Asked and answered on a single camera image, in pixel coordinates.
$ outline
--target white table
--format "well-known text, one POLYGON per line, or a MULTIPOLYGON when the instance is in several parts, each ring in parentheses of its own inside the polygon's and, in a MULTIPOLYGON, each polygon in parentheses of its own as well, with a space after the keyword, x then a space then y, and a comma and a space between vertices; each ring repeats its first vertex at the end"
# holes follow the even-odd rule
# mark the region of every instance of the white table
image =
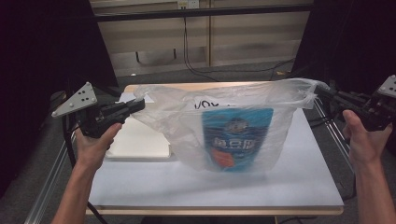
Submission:
POLYGON ((344 207, 302 109, 294 113, 269 172, 197 172, 180 161, 104 161, 90 202, 105 215, 340 215, 344 207))

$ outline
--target metal frame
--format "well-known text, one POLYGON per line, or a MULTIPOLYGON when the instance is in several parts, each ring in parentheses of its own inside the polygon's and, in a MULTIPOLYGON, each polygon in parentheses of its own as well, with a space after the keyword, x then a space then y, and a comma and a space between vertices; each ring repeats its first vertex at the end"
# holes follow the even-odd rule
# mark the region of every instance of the metal frame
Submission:
MULTIPOLYGON (((319 99, 315 100, 315 108, 317 109, 317 111, 319 112, 319 114, 322 118, 325 118, 327 116, 326 112, 323 110, 323 103, 319 99)), ((338 149, 340 149, 340 152, 343 155, 350 171, 352 172, 352 174, 355 174, 352 164, 349 161, 349 156, 348 156, 350 147, 347 144, 344 135, 342 134, 342 132, 340 131, 340 129, 338 128, 338 126, 335 124, 335 122, 332 119, 329 121, 326 121, 325 124, 326 124, 326 127, 329 130, 330 134, 332 135, 332 138, 334 139, 335 144, 338 146, 338 149)))
POLYGON ((61 21, 64 22, 138 21, 138 20, 154 20, 154 19, 170 19, 170 18, 299 12, 299 11, 311 11, 313 9, 327 9, 329 7, 333 7, 333 5, 327 5, 326 7, 324 6, 317 7, 314 6, 314 4, 277 5, 277 6, 265 6, 265 7, 211 7, 211 8, 197 8, 197 9, 185 9, 185 10, 178 9, 178 10, 149 11, 149 12, 135 12, 135 13, 95 14, 93 17, 61 18, 61 21))
MULTIPOLYGON (((75 134, 72 135, 72 142, 76 139, 75 134)), ((35 199, 35 203, 32 206, 32 209, 29 212, 29 215, 25 219, 25 224, 38 224, 41 222, 41 218, 46 211, 47 205, 50 201, 50 197, 52 196, 52 192, 55 189, 55 184, 58 181, 58 178, 62 171, 62 165, 64 164, 64 160, 67 155, 67 147, 66 143, 62 145, 61 149, 59 150, 59 154, 53 163, 52 168, 47 176, 46 182, 44 186, 41 188, 40 193, 38 194, 37 198, 35 199)))

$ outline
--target forearm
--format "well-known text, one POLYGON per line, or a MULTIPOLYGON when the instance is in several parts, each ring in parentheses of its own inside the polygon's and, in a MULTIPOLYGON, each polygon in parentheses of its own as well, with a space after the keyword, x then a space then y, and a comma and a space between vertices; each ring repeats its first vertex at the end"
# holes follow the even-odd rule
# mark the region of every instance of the forearm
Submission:
POLYGON ((79 163, 72 171, 52 223, 83 223, 95 171, 79 163))
POLYGON ((360 224, 396 223, 389 186, 380 162, 355 168, 360 224))

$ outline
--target plastic bag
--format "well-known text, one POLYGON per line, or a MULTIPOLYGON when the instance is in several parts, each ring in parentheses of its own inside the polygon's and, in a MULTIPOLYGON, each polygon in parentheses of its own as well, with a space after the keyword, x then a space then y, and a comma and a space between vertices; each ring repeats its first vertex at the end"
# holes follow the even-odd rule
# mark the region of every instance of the plastic bag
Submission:
POLYGON ((139 86, 154 101, 135 119, 164 134, 171 150, 196 170, 266 171, 282 151, 296 108, 312 108, 317 85, 303 78, 183 91, 139 86))

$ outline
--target black curtain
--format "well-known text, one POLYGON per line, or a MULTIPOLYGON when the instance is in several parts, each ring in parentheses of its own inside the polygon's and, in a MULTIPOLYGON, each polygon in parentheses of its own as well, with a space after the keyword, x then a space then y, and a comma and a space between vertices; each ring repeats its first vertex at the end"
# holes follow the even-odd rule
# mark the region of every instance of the black curtain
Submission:
MULTIPOLYGON (((325 0, 315 4, 334 7, 311 12, 293 72, 325 82, 334 80, 341 91, 369 95, 396 74, 395 1, 325 0)), ((394 154, 395 133, 388 142, 394 154)))
POLYGON ((85 81, 117 86, 88 0, 14 0, 0 7, 2 143, 0 194, 28 159, 50 96, 85 81))

